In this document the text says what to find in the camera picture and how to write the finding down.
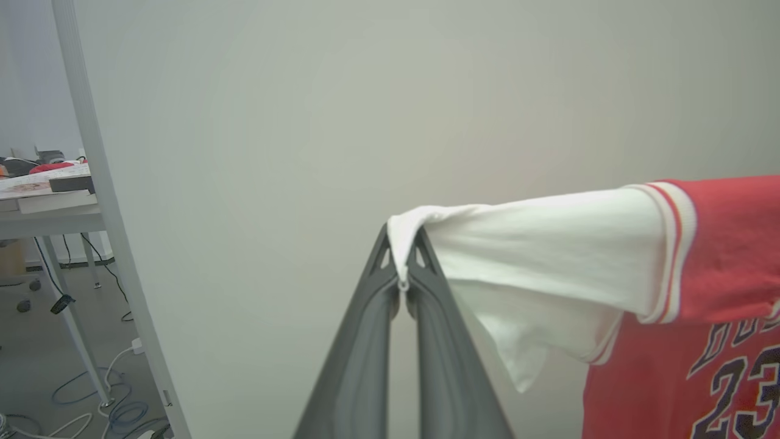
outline red object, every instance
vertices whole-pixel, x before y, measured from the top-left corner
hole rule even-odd
[[[30,170],[30,173],[42,173],[44,171],[58,170],[60,168],[66,168],[68,166],[73,166],[73,164],[67,162],[47,163],[44,165],[35,166],[33,169]]]
[[[779,438],[780,177],[648,186],[673,235],[667,324],[624,316],[583,438]]]

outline white table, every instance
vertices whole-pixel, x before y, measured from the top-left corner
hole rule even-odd
[[[18,200],[19,210],[0,212],[0,239],[37,237],[40,244],[41,261],[45,261],[41,284],[48,285],[54,299],[60,298],[59,291],[69,294],[68,285],[62,276],[51,235],[81,234],[105,230],[98,200],[88,191],[66,192],[63,194],[45,195],[35,198]],[[94,265],[92,249],[82,240],[87,261]],[[92,384],[105,407],[113,403],[103,380],[95,366],[92,351],[84,342],[81,325],[76,309],[78,302],[70,304],[59,313],[65,319],[70,336],[79,352],[79,356],[87,368]]]

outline jersey lettering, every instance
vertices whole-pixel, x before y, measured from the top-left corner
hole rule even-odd
[[[775,419],[775,410],[780,403],[779,366],[780,346],[765,348],[753,364],[748,380],[759,380],[766,376],[767,371],[771,371],[769,381],[760,383],[756,400],[756,407],[766,407],[767,412],[763,420],[758,420],[758,412],[737,412],[734,433],[740,439],[761,439]]]
[[[731,323],[717,323],[712,325],[707,347],[704,348],[704,353],[701,354],[701,357],[693,364],[693,367],[690,368],[688,378],[691,378],[702,367],[705,367],[714,360],[718,354],[723,352],[723,346],[726,343],[726,337],[729,335],[729,329],[731,329]]]
[[[767,332],[777,326],[780,326],[780,320],[778,322],[764,321],[758,333]],[[730,323],[712,325],[707,339],[707,347],[688,372],[688,379],[707,364],[713,362],[723,352],[730,327]],[[731,341],[731,346],[736,347],[744,343],[757,333],[757,327],[758,319],[739,322],[736,325],[736,333]],[[775,420],[775,411],[780,407],[780,344],[769,346],[761,351],[752,362],[748,376],[743,383],[749,362],[750,360],[746,356],[740,356],[723,363],[715,372],[711,381],[710,396],[716,394],[720,396],[715,407],[693,424],[690,439],[727,439],[730,432],[733,432],[739,439],[769,439],[764,438],[764,435]],[[742,396],[738,399],[740,401],[739,407],[732,414],[730,407],[735,394],[739,392],[741,387],[745,386],[748,387],[740,392]],[[756,390],[757,396],[752,407],[753,410],[750,410],[744,407],[744,405],[750,404],[746,402],[744,392],[752,392],[753,390]]]
[[[734,340],[732,341],[732,348],[735,348],[750,338],[751,335],[755,334],[757,326],[758,319],[743,320],[739,322],[739,325],[736,328],[736,335],[734,335]]]
[[[715,408],[693,425],[691,439],[726,439],[728,437],[731,415],[723,417],[722,415],[731,405],[734,392],[745,374],[746,367],[747,358],[739,357],[721,366],[712,377],[710,395],[721,391],[724,381],[726,385]]]

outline gray floor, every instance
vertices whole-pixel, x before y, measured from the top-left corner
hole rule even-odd
[[[116,273],[114,264],[109,267]],[[133,323],[120,322],[120,317],[129,308],[114,278],[105,268],[97,269],[103,285],[97,290],[92,288],[92,279],[86,268],[65,270],[65,276],[71,294],[77,300],[72,306],[78,312],[87,344],[92,348],[97,364],[107,367],[121,350],[130,346],[137,332]],[[10,291],[28,292],[33,303],[32,310],[18,313],[16,303],[20,295],[10,294]],[[49,312],[54,301],[51,292],[45,289],[29,292],[26,286],[0,288],[0,412],[35,418],[43,425],[44,434],[50,434],[78,415],[91,412],[94,418],[79,439],[99,439],[106,419],[95,412],[97,395],[73,405],[60,406],[51,402],[51,393],[57,387],[84,371],[62,317]],[[115,369],[124,373],[125,382],[133,386],[133,394],[126,403],[142,401],[149,405],[149,412],[141,422],[165,415],[146,355],[126,354],[116,363]],[[88,379],[83,377],[70,384],[58,397],[79,398],[92,391]],[[121,398],[126,389],[117,388],[112,393]],[[23,429],[25,425],[29,424],[19,423]],[[76,429],[68,429],[64,433],[72,433]],[[58,436],[69,437],[69,434]],[[124,436],[108,435],[112,439]]]

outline white sleeve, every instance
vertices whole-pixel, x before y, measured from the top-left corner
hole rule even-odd
[[[489,333],[519,390],[547,346],[603,362],[622,312],[645,316],[658,302],[664,223],[634,188],[394,216],[388,235],[399,276],[422,224],[462,308]]]

